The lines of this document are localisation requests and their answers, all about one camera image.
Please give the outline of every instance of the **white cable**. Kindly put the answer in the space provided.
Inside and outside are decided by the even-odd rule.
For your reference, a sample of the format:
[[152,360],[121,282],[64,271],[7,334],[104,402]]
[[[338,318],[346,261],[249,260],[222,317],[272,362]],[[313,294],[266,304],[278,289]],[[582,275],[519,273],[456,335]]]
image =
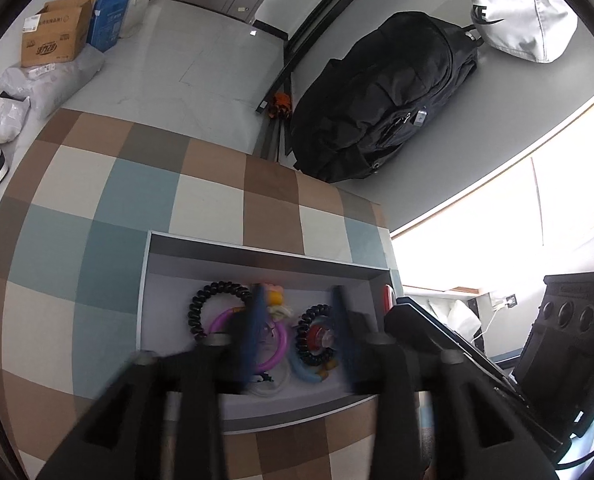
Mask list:
[[478,337],[482,337],[485,333],[488,332],[488,329],[490,328],[490,324],[493,322],[493,319],[495,319],[495,316],[497,316],[497,313],[500,311],[501,309],[498,308],[495,312],[493,312],[493,317],[490,318],[490,321],[488,321],[488,324],[486,325],[486,330],[484,330],[484,332],[482,332],[481,334],[479,334],[478,336],[475,336],[472,339],[472,342],[475,342],[475,339],[477,339]]

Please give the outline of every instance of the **bright window light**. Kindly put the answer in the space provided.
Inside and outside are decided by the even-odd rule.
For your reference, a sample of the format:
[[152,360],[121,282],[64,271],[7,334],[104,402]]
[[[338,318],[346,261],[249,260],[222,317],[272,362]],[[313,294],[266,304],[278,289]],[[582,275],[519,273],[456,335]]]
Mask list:
[[533,153],[392,241],[404,286],[498,290],[594,237],[594,104]]

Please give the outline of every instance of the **nike logo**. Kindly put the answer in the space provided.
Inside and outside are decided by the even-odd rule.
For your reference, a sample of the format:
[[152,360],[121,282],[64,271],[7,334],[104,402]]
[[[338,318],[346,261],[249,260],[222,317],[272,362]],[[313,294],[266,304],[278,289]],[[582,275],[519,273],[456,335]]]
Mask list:
[[476,23],[477,25],[492,25],[493,23],[499,23],[499,22],[503,22],[504,18],[502,18],[501,20],[494,20],[493,22],[487,22],[486,21],[486,6],[481,6],[481,5],[474,5],[472,6],[472,10],[471,10],[471,19],[473,21],[473,23]]

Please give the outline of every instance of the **orange object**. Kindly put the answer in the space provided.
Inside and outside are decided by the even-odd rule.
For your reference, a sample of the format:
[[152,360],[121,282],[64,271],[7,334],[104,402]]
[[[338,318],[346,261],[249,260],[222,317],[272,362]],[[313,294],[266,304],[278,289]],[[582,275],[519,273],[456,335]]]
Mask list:
[[266,302],[268,306],[283,304],[283,286],[266,285]]
[[287,119],[293,113],[293,102],[288,94],[277,92],[273,102],[268,108],[268,117],[271,119]]
[[339,361],[337,361],[337,359],[331,359],[327,363],[324,363],[324,368],[326,370],[332,370],[333,368],[337,368],[338,365]]

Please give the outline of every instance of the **cardboard box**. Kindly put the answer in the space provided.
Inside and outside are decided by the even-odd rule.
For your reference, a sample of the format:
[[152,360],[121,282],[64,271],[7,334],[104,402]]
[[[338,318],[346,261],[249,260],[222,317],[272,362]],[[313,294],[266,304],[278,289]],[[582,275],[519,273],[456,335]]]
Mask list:
[[24,20],[21,66],[72,61],[86,44],[94,0],[55,0]]
[[88,43],[101,52],[117,43],[127,7],[128,0],[96,0],[88,30]]

